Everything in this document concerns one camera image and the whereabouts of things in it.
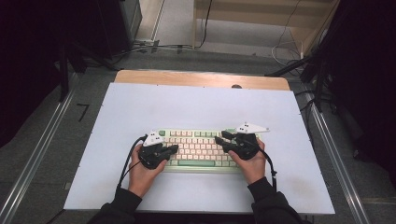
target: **gray carpet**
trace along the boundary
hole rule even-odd
[[[186,50],[177,54],[174,50],[164,49],[155,53],[149,51],[131,53],[126,55],[117,66],[125,69],[208,71],[247,76],[268,74],[279,69],[279,65],[270,58]],[[89,68],[85,75],[79,76],[76,93],[21,202],[13,223],[46,223],[63,209],[68,193],[68,190],[64,189],[64,184],[73,181],[107,86],[114,80],[115,75],[116,72],[98,67]],[[303,84],[296,76],[288,74],[287,80],[294,92],[303,90]],[[5,147],[0,148],[0,199],[2,201],[6,198],[11,184],[18,177],[43,133],[57,105],[58,98],[59,90],[57,89],[26,121],[17,137]],[[303,95],[297,96],[296,99],[300,107],[306,104]],[[84,108],[78,104],[90,105],[81,121],[78,120]],[[331,113],[328,105],[324,104],[323,109],[334,140],[361,197],[367,199],[395,197],[395,190],[389,183],[387,173],[374,163],[354,160],[352,158],[353,146],[341,120]],[[336,213],[331,216],[316,216],[315,223],[354,223],[345,194],[332,168],[316,123],[312,117],[309,121],[319,166]],[[373,203],[370,200],[367,202],[364,206],[373,223],[396,223],[395,203]],[[54,223],[86,223],[95,212],[65,211]]]

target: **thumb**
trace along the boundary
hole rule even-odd
[[[238,154],[236,154],[234,151],[230,150],[228,151],[228,154],[233,158],[233,161],[236,162],[238,165],[240,165],[242,159],[239,158]]]

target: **person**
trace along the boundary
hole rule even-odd
[[[260,148],[265,149],[265,144],[260,139],[257,141]],[[141,147],[141,145],[138,145],[134,149],[130,167],[139,162],[137,153]],[[248,161],[241,160],[231,150],[229,154],[242,169],[242,173],[248,183],[247,188],[254,199],[251,207],[256,223],[305,223],[297,212],[289,206],[284,194],[276,192],[267,181],[265,177],[266,159],[260,151]],[[101,210],[88,223],[134,223],[134,211],[149,191],[155,177],[163,171],[165,164],[166,161],[162,161],[155,170],[150,170],[138,163],[129,173],[128,189],[117,189],[114,201],[104,204]],[[158,223],[165,223],[165,221],[159,220]]]

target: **white tabletop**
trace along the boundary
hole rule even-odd
[[[292,91],[123,83],[108,88],[64,209],[111,202],[133,142],[151,130],[224,130],[245,121],[270,128],[262,140],[289,204],[301,214],[334,214]],[[271,182],[268,162],[266,173]],[[251,213],[251,203],[242,174],[162,173],[138,210]]]

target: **space bar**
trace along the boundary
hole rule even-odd
[[[179,166],[215,166],[214,161],[178,161]]]

